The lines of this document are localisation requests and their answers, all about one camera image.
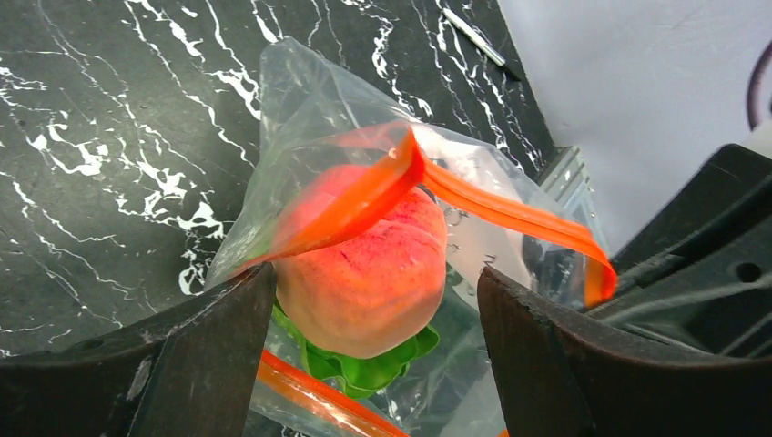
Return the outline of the clear zip bag orange zipper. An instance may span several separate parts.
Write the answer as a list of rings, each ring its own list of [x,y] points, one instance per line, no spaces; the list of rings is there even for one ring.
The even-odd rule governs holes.
[[[589,208],[580,196],[561,201],[502,149],[421,122],[294,38],[264,49],[259,88],[259,163],[206,278],[214,287],[274,270],[251,408],[309,436],[505,435],[478,280],[496,269],[572,310],[607,300],[615,274]],[[301,368],[299,345],[272,316],[273,264],[358,237],[415,187],[447,226],[442,300],[427,324],[440,343],[388,387],[352,399]]]

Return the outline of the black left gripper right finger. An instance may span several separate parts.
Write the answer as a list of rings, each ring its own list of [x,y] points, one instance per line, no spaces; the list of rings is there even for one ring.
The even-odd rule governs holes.
[[[512,436],[768,436],[771,361],[630,334],[496,269],[478,280],[483,335]]]

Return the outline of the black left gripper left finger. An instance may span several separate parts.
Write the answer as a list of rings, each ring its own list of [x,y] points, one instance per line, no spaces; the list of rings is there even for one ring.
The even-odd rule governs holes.
[[[4,436],[239,436],[266,339],[270,265],[129,327],[1,363]]]

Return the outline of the toy peach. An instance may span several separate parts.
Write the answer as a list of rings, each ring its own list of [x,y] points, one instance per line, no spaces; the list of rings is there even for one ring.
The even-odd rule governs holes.
[[[446,276],[442,209],[415,187],[354,239],[279,259],[279,305],[326,351],[369,359],[416,335],[439,308]]]

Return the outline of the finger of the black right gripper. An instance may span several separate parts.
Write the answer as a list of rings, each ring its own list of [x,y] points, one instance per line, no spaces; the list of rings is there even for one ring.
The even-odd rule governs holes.
[[[616,256],[619,289],[589,316],[692,351],[771,354],[771,161],[717,150]]]

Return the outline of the green toy lettuce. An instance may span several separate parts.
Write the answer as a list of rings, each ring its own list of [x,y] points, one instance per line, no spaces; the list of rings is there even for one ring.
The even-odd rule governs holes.
[[[309,342],[275,303],[272,316],[300,347],[301,368],[310,376],[325,381],[335,380],[341,391],[352,399],[370,397],[405,375],[411,364],[429,354],[440,343],[436,329],[427,325],[397,347],[370,359],[321,349]]]

